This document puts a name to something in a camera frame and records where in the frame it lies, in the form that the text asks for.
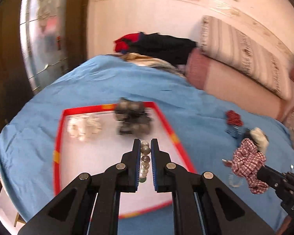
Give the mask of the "red plaid scrunchie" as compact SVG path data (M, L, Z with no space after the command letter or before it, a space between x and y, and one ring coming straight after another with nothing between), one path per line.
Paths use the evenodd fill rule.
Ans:
M264 167L266 160L266 156L249 138L244 138L233 154L231 170L236 176L246 179L252 194L263 194L269 188L257 178L257 173Z

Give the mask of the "black and red clothes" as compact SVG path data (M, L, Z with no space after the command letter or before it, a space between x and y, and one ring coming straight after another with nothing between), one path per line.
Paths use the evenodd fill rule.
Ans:
M175 67L185 65L189 54L197 47L197 42L187 38L144 32L126 34L115 40L114 44L115 52L159 58Z

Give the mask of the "blue towel blanket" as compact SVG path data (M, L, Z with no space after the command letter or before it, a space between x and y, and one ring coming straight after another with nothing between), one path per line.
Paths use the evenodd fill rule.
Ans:
M238 142L228 134L226 112L240 115L245 129L260 128L269 139L266 165L294 172L294 150L288 129L268 116L247 112L191 86L175 74L137 66L115 56L99 55L57 79L35 95L0 133L0 176L25 221L54 198L54 163L61 164L61 186L82 172L99 174L132 149L134 136L120 135L113 104L120 98L153 102L172 128L167 133L154 111L152 130L141 139L158 140L159 148L198 174L209 171L224 184ZM63 111L105 105L96 113L101 129L84 141L64 135L61 152L54 147Z

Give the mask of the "red jewelry box tray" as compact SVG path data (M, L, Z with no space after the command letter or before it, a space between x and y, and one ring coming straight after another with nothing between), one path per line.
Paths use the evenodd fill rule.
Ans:
M145 102L146 111L152 118L150 134L141 136L143 141L158 140L159 148L170 155L171 161L187 171L196 172L181 141L155 102ZM77 107L63 110L58 126L54 149L54 193L59 194L79 174L100 174L121 161L122 155L132 150L135 137L118 134L118 121L113 112L114 104ZM86 141L71 137L67 122L71 116L93 115L100 120L102 130ZM136 193L122 193L119 217L132 218L152 212L172 203L170 193L154 191L152 172L146 182L140 183Z

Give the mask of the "cream dotted scrunchie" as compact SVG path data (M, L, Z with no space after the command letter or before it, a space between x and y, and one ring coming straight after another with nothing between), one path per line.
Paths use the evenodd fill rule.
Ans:
M265 155L269 146L269 140L266 134L264 134L264 132L259 127L256 127L250 130L250 135L258 150Z

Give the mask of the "red dotted hair bow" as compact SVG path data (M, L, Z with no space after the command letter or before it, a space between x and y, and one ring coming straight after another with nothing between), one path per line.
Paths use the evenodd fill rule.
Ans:
M241 116L233 110L228 110L226 112L227 124L232 126L241 127L244 125L241 120Z

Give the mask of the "gold patterned scarf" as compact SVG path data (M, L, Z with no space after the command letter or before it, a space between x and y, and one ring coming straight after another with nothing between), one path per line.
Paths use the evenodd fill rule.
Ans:
M174 67L167 61L161 60L159 58L145 56L134 52L130 52L128 54L114 54L114 56L122 59L123 61L134 63L136 66L139 67L150 67L185 78L181 70Z

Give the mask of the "wooden glass door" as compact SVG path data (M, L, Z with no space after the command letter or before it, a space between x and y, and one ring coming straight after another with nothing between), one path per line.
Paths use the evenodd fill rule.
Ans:
M0 0L0 132L53 81L86 60L89 0Z

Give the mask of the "dark grey sheer scrunchie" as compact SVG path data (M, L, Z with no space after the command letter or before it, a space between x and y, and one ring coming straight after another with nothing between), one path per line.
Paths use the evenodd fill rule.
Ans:
M141 101L120 98L114 108L115 118L119 122L119 135L146 135L152 129L152 119Z

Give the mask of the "pink quilted bolster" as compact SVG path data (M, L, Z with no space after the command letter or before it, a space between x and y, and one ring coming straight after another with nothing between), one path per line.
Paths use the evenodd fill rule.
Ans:
M283 120L283 99L245 74L201 54L198 48L189 54L185 76L195 88L218 99L250 113Z

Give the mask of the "white black-dotted scrunchie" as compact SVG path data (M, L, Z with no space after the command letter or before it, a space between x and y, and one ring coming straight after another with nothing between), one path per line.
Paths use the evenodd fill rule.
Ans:
M80 115L69 117L66 129L71 137L86 141L100 133L102 126L97 116Z

